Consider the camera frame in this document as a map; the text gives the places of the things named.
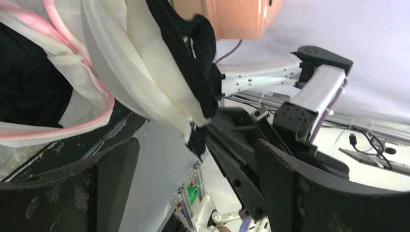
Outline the pink-trimmed white mesh laundry bag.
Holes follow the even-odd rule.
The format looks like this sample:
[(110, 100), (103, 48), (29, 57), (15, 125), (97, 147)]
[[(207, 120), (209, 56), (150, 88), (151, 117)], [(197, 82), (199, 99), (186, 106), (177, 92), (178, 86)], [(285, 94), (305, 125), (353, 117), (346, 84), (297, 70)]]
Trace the pink-trimmed white mesh laundry bag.
[(80, 1), (1, 1), (1, 179), (47, 144), (107, 125), (113, 108), (86, 47)]

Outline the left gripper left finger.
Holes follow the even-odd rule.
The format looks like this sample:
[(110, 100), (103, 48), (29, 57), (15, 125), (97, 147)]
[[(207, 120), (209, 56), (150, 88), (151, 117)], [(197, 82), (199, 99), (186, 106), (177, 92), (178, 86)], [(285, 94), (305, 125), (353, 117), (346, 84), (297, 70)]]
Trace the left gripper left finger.
[(3, 232), (117, 232), (140, 144), (128, 138), (59, 169), (0, 185)]

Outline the white bra with black straps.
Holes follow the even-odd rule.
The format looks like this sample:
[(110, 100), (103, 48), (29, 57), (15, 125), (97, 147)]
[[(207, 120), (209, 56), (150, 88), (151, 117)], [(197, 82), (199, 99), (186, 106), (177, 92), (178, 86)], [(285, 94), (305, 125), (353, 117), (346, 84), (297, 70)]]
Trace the white bra with black straps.
[(165, 0), (130, 0), (126, 26), (100, 0), (80, 2), (83, 32), (98, 78), (135, 113), (177, 129), (195, 155), (218, 109), (206, 81), (216, 51), (209, 21), (181, 18)]

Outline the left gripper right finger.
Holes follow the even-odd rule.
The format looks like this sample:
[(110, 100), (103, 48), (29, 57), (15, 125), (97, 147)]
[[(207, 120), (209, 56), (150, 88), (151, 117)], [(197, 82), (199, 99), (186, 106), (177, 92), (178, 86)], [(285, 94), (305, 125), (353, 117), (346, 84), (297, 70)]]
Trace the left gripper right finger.
[(274, 232), (407, 232), (410, 195), (354, 183), (293, 157), (264, 140), (255, 144), (264, 211)]

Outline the aluminium rail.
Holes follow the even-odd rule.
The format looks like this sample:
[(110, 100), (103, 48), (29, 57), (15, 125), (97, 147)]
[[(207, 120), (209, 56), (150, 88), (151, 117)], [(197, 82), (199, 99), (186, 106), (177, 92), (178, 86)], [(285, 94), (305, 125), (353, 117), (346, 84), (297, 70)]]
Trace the aluminium rail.
[[(251, 91), (244, 91), (232, 94), (227, 98), (241, 102), (247, 102), (258, 106), (263, 104), (270, 110), (277, 110), (285, 101), (289, 100), (288, 95), (269, 92), (267, 94), (257, 94)], [(410, 126), (389, 121), (371, 119), (369, 117), (352, 117), (344, 114), (333, 113), (326, 118), (326, 121), (356, 127), (368, 131), (386, 141), (409, 145)]]

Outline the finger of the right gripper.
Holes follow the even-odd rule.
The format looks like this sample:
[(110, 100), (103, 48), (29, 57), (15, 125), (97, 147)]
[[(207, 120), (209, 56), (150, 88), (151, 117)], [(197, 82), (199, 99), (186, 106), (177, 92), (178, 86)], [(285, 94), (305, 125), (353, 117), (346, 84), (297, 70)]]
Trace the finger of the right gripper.
[(206, 145), (241, 203), (240, 216), (262, 219), (266, 213), (254, 155), (254, 144), (263, 139), (288, 155), (291, 150), (269, 124), (269, 111), (261, 107), (248, 113), (239, 107), (220, 108), (207, 126)]

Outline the black base frame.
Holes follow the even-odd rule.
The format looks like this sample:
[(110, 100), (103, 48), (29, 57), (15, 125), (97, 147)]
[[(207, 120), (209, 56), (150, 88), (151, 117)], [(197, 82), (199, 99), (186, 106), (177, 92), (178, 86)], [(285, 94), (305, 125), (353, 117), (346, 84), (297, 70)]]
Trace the black base frame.
[(132, 137), (145, 122), (117, 102), (109, 123), (94, 131), (43, 145), (1, 146), (0, 180), (21, 181), (76, 162)]

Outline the orange translucent plastic box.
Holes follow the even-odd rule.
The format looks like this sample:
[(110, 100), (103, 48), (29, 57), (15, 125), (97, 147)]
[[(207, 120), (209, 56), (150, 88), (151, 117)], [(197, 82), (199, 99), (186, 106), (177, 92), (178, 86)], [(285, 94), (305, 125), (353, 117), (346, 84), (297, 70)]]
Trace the orange translucent plastic box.
[(175, 11), (185, 19), (206, 17), (216, 40), (259, 39), (279, 14), (283, 0), (174, 0)]

